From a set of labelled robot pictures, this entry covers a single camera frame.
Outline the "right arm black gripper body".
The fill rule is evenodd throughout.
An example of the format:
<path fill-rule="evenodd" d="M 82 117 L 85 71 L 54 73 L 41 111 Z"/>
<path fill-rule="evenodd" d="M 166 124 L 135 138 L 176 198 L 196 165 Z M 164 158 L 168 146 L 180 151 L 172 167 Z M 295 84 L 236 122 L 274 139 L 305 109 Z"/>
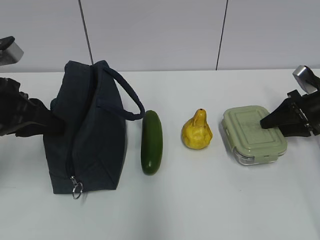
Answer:
<path fill-rule="evenodd" d="M 297 90 L 287 94 L 289 116 L 279 127 L 285 137 L 310 137 L 320 134 L 320 92 L 300 95 Z"/>

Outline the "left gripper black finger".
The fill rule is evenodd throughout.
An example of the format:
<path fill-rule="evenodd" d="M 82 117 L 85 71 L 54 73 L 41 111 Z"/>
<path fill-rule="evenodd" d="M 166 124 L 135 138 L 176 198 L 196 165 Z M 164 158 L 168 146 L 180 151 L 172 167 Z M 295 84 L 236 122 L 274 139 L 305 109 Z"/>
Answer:
<path fill-rule="evenodd" d="M 34 104 L 30 114 L 31 124 L 27 126 L 27 136 L 35 135 L 62 135 L 65 131 L 65 122 L 55 116 L 41 100 L 30 98 Z"/>

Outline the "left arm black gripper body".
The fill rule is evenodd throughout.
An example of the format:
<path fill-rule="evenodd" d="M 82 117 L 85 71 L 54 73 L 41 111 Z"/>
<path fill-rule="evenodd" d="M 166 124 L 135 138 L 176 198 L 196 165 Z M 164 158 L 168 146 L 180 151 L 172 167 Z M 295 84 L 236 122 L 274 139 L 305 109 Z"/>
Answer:
<path fill-rule="evenodd" d="M 27 110 L 32 105 L 29 95 L 20 91 L 21 84 L 14 79 L 0 79 L 0 135 L 14 134 L 29 137 Z"/>

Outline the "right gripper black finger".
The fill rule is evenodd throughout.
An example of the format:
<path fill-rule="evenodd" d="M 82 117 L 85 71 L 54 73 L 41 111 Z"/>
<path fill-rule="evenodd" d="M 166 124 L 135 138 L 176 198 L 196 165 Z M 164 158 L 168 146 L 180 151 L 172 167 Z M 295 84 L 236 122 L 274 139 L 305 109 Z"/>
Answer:
<path fill-rule="evenodd" d="M 292 109 L 292 100 L 286 98 L 272 113 L 260 121 L 263 129 L 270 129 L 279 126 L 293 125 L 297 123 L 297 116 Z"/>

